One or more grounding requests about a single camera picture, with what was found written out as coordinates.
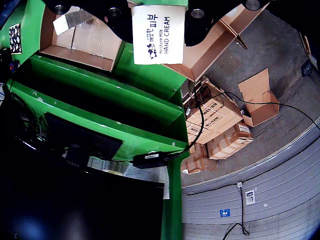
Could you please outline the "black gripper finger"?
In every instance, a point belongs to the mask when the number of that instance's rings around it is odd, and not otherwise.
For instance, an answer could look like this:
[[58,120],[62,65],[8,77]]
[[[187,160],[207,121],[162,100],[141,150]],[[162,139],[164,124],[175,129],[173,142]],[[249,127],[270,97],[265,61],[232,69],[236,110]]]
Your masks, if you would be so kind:
[[213,25],[239,5],[253,12],[268,0],[189,0],[185,12],[184,43],[187,47],[200,44]]
[[43,0],[57,15],[63,15],[72,6],[90,13],[103,21],[120,39],[133,43],[131,8],[126,0]]

